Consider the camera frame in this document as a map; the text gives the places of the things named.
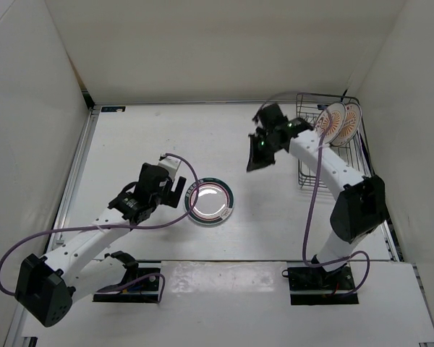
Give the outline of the green red rimmed white plate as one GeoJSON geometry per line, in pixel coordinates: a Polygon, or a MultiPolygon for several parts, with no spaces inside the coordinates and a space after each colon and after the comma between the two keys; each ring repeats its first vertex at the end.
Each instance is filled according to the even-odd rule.
{"type": "Polygon", "coordinates": [[[184,195],[189,219],[204,227],[214,227],[231,217],[235,199],[230,186],[217,178],[205,177],[191,184],[184,195]]]}

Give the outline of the orange sunburst plate front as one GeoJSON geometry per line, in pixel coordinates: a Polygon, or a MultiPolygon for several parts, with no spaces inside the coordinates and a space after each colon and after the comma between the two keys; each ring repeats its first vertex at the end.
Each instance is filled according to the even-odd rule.
{"type": "Polygon", "coordinates": [[[323,136],[323,143],[328,144],[336,139],[346,119],[346,106],[342,102],[335,102],[327,106],[314,123],[318,136],[323,136]]]}

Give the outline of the orange sunburst plate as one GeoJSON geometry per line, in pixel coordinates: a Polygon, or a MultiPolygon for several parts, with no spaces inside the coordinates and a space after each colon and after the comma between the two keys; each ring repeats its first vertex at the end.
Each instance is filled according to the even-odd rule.
{"type": "Polygon", "coordinates": [[[338,136],[331,142],[334,147],[345,146],[359,129],[362,120],[362,109],[357,103],[348,103],[346,107],[346,116],[338,136]]]}
{"type": "Polygon", "coordinates": [[[314,123],[318,136],[323,136],[323,143],[328,144],[336,139],[346,119],[346,106],[342,102],[335,102],[327,106],[314,123]]]}

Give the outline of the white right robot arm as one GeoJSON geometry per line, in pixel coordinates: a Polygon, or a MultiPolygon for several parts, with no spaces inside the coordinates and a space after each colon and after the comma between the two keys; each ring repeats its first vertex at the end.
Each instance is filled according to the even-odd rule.
{"type": "Polygon", "coordinates": [[[275,163],[275,154],[285,150],[315,173],[335,199],[330,216],[332,232],[312,260],[305,260],[314,286],[326,289],[336,281],[336,270],[354,254],[357,245],[388,216],[385,184],[378,175],[366,176],[352,168],[324,142],[325,133],[302,118],[288,119],[278,104],[258,110],[252,119],[247,171],[275,163]]]}

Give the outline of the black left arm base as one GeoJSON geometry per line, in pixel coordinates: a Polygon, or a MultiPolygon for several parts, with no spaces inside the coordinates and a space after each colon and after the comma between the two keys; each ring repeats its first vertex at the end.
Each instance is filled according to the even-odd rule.
{"type": "Polygon", "coordinates": [[[132,255],[118,251],[105,258],[122,263],[125,274],[120,283],[100,289],[93,294],[93,302],[125,304],[159,304],[166,279],[159,267],[144,267],[132,255]]]}

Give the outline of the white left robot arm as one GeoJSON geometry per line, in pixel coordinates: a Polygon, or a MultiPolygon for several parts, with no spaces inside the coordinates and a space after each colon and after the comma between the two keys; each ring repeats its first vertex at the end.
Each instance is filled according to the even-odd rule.
{"type": "Polygon", "coordinates": [[[181,160],[162,157],[144,163],[136,182],[125,188],[93,221],[59,248],[38,257],[31,254],[20,265],[14,297],[44,327],[61,321],[78,300],[112,287],[129,289],[136,284],[138,265],[124,252],[97,261],[96,256],[135,226],[149,219],[160,205],[176,208],[186,179],[177,177],[181,160]]]}

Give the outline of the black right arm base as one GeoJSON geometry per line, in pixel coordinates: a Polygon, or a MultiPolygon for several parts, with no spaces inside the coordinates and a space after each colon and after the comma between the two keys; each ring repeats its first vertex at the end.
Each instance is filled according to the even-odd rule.
{"type": "Polygon", "coordinates": [[[322,267],[289,266],[281,271],[288,280],[292,306],[358,305],[350,266],[343,265],[331,273],[322,267]]]}

